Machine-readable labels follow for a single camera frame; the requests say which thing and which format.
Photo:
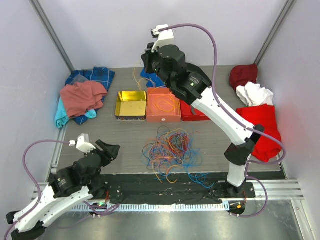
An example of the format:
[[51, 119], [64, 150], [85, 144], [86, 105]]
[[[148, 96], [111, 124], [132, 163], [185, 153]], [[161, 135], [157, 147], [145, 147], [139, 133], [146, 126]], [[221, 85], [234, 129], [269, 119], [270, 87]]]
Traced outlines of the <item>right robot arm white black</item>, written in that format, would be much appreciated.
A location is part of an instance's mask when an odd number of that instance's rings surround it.
[[260, 124], [253, 125], [239, 116], [224, 101], [214, 95], [212, 81], [198, 67], [186, 62], [185, 54], [173, 44], [156, 46], [148, 43], [141, 59], [148, 74], [156, 74], [179, 100], [205, 114], [231, 140], [224, 156], [229, 162], [226, 193], [233, 198], [244, 191], [246, 167], [260, 135], [248, 128], [264, 131]]

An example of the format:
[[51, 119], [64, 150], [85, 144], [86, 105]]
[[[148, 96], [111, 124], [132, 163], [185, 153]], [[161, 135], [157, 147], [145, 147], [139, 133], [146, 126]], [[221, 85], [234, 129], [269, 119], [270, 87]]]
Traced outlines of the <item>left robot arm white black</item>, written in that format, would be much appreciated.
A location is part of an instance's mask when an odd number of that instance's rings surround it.
[[59, 170], [41, 190], [29, 169], [26, 173], [35, 184], [38, 197], [20, 211], [6, 215], [9, 229], [4, 235], [13, 240], [35, 240], [68, 210], [91, 199], [102, 199], [107, 192], [107, 185], [101, 176], [101, 169], [114, 161], [120, 146], [97, 140], [91, 144], [85, 136], [70, 140], [66, 145], [75, 147], [84, 154], [73, 165]]

